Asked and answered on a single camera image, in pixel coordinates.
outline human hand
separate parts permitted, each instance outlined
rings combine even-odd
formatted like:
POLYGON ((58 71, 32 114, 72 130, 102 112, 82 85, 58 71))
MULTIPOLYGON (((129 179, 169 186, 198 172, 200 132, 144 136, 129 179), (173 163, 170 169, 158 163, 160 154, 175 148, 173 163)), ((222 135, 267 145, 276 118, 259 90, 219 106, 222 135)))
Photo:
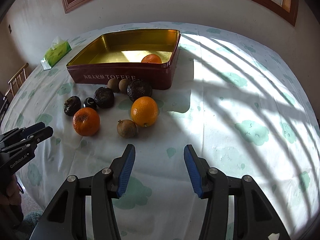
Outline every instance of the human hand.
POLYGON ((20 188, 18 186, 18 181, 16 175, 12 175, 12 180, 7 187, 7 195, 8 197, 4 196, 0 192, 0 205, 8 206, 8 205, 15 205, 18 206, 21 204, 21 195, 20 195, 20 188))

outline ribbed blue pad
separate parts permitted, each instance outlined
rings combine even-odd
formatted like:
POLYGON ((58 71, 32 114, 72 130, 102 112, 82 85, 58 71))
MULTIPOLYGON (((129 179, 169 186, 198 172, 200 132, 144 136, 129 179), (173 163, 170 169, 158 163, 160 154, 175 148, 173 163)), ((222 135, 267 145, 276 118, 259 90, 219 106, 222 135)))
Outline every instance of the ribbed blue pad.
POLYGON ((198 172, 198 169, 196 168, 196 164, 193 161, 193 158, 191 156, 188 146, 184 148, 183 155, 184 155, 184 162, 186 163, 191 184, 193 187, 193 191, 198 195, 199 198, 201 198, 203 196, 203 190, 201 187, 201 177, 198 172))
POLYGON ((129 154, 128 154, 128 158, 124 163, 121 174, 119 176, 119 184, 118 184, 119 187, 117 190, 118 197, 121 197, 127 189, 127 185, 129 182, 129 178, 131 175, 131 171, 133 168, 135 158, 136 158, 135 148, 132 147, 129 154))

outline table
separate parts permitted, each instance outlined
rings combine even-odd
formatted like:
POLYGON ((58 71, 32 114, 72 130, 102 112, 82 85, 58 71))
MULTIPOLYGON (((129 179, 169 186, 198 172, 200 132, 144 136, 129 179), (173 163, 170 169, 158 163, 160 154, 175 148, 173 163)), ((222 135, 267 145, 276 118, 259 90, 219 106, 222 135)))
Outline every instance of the table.
MULTIPOLYGON (((305 92, 277 53, 236 33, 169 22, 117 25, 68 41, 72 51, 51 70, 38 66, 31 73, 1 125, 1 133, 39 121, 54 130, 38 145, 36 157, 18 171, 42 208, 67 176, 95 174, 132 143, 132 176, 125 195, 114 201, 122 238, 197 239, 206 200, 194 194, 184 164, 183 148, 192 144, 226 175, 253 176, 292 240, 313 221, 320 200, 320 130, 305 92), (129 119, 132 103, 126 95, 115 94, 113 108, 98 110, 99 133, 81 137, 64 114, 63 103, 73 95, 84 101, 101 85, 75 84, 66 64, 101 34, 139 28, 172 28, 182 34, 172 87, 153 93, 160 109, 156 124, 139 129, 136 138, 119 137, 117 121, 129 119)), ((90 199, 87 207, 89 213, 90 199)), ((229 211, 227 239, 232 232, 229 211)))

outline green tissue package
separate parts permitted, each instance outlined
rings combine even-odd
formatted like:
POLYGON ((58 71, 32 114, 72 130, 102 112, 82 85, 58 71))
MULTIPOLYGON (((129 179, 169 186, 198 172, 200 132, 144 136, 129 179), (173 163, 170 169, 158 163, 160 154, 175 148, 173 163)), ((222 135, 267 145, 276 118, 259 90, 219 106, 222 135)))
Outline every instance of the green tissue package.
POLYGON ((62 40, 60 37, 56 37, 53 40, 51 47, 45 53, 43 59, 40 61, 43 69, 51 69, 70 51, 71 47, 69 42, 62 40))

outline metal screw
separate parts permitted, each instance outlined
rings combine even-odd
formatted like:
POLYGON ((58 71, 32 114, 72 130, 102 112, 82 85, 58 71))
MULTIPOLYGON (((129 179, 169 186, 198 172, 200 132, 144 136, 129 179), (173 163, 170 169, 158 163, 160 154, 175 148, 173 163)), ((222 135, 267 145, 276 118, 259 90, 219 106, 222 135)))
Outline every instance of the metal screw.
POLYGON ((102 173, 103 174, 109 174, 111 172, 111 169, 110 168, 104 168, 103 170, 102 170, 102 173))
POLYGON ((249 175, 245 175, 243 177, 243 179, 246 181, 246 182, 251 182, 252 181, 252 178, 249 176, 249 175))
POLYGON ((68 178, 67 178, 67 181, 69 181, 69 182, 73 182, 73 181, 75 181, 76 180, 76 176, 74 176, 74 175, 71 175, 71 176, 69 176, 68 178))
POLYGON ((211 174, 217 174, 218 173, 218 170, 216 168, 210 168, 209 169, 209 173, 211 174))

